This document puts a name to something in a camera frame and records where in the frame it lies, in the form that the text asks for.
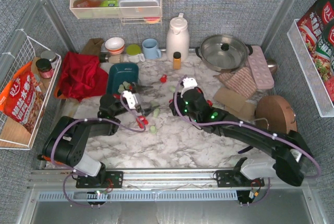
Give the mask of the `striped pink cloth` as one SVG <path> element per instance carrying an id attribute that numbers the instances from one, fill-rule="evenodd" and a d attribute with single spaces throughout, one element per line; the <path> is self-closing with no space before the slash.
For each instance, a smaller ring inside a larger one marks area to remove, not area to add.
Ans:
<path id="1" fill-rule="evenodd" d="M 242 67 L 236 73 L 214 75 L 228 89 L 250 99 L 257 91 L 257 86 L 248 67 Z"/>

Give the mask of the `teal storage basket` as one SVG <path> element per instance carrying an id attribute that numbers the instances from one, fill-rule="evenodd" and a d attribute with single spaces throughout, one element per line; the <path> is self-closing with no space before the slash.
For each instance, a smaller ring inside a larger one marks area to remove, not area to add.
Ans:
<path id="1" fill-rule="evenodd" d="M 118 93 L 118 88 L 123 82 L 128 83 L 139 81 L 139 67 L 135 63 L 117 63 L 109 70 L 109 77 L 106 87 L 106 94 Z"/>

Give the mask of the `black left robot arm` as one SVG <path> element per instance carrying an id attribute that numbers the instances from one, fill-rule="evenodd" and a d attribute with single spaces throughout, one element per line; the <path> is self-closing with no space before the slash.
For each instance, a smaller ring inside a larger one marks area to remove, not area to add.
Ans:
<path id="1" fill-rule="evenodd" d="M 151 89 L 153 86 L 143 86 L 133 82 L 121 92 L 119 99 L 112 94 L 103 95 L 100 98 L 96 118 L 74 119 L 62 116 L 44 144 L 39 159 L 70 168 L 80 176 L 104 177 L 105 165 L 85 153 L 88 139 L 97 136 L 112 136 L 119 128 L 135 133 L 144 132 L 148 124 L 146 117 L 156 107 L 143 103 L 140 95 Z M 126 112 L 133 114 L 138 123 L 138 129 L 121 124 L 117 116 Z"/>

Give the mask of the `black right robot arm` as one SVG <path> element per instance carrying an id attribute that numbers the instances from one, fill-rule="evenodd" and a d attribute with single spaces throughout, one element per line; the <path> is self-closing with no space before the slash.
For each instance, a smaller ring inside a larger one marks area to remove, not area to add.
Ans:
<path id="1" fill-rule="evenodd" d="M 206 133 L 233 138 L 264 152 L 275 161 L 273 170 L 283 182 L 300 186 L 304 181 L 313 155 L 300 133 L 275 133 L 244 123 L 233 114 L 212 107 L 198 87 L 175 92 L 169 107 L 173 115 Z"/>

